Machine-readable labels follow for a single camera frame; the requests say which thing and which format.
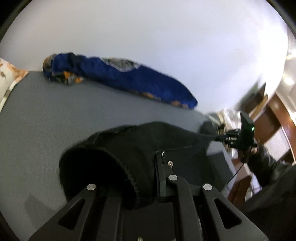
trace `folded blue garment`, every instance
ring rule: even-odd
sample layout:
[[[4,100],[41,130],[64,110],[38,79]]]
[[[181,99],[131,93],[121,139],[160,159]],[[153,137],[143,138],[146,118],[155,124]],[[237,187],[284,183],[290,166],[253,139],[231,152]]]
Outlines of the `folded blue garment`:
[[[50,80],[65,84],[91,79],[174,106],[193,109],[197,105],[194,96],[178,80],[128,59],[54,54],[44,60],[43,73]]]

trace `person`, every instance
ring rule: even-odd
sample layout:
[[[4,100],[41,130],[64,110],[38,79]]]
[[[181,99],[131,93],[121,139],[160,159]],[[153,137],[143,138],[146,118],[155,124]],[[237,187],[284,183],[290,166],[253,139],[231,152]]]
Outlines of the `person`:
[[[248,166],[262,190],[245,202],[241,212],[270,241],[296,240],[296,166],[276,161],[262,145],[252,149]]]

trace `triangular cutout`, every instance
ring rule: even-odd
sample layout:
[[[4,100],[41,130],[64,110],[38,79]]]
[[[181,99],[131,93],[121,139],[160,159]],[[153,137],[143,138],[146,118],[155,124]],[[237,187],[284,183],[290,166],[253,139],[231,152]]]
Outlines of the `triangular cutout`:
[[[214,200],[220,217],[222,219],[224,228],[230,229],[242,223],[241,219],[236,216],[220,199]]]
[[[69,230],[74,230],[83,205],[85,203],[85,199],[80,199],[60,220],[59,225],[63,226]]]

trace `black leather sleeve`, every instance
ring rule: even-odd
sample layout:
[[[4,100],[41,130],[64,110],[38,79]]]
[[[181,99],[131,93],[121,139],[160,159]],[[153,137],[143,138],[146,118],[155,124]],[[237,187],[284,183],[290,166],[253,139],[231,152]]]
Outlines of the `black leather sleeve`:
[[[262,145],[258,146],[257,153],[249,158],[248,166],[262,187],[276,182],[286,170],[292,167],[290,164],[276,161]]]

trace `silver rivet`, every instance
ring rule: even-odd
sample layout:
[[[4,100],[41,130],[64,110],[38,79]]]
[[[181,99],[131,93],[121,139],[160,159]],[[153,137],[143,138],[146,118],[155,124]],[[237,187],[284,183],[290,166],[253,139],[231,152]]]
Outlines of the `silver rivet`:
[[[178,177],[176,175],[169,175],[168,178],[171,180],[171,181],[176,181],[178,179]]]
[[[86,188],[87,188],[87,190],[92,191],[92,190],[95,190],[96,189],[96,185],[94,185],[94,184],[88,184]]]
[[[204,184],[203,188],[207,191],[211,191],[213,189],[212,185],[210,185],[210,184]]]
[[[169,161],[169,162],[168,162],[168,166],[173,167],[173,165],[174,165],[174,164],[173,164],[172,161]]]

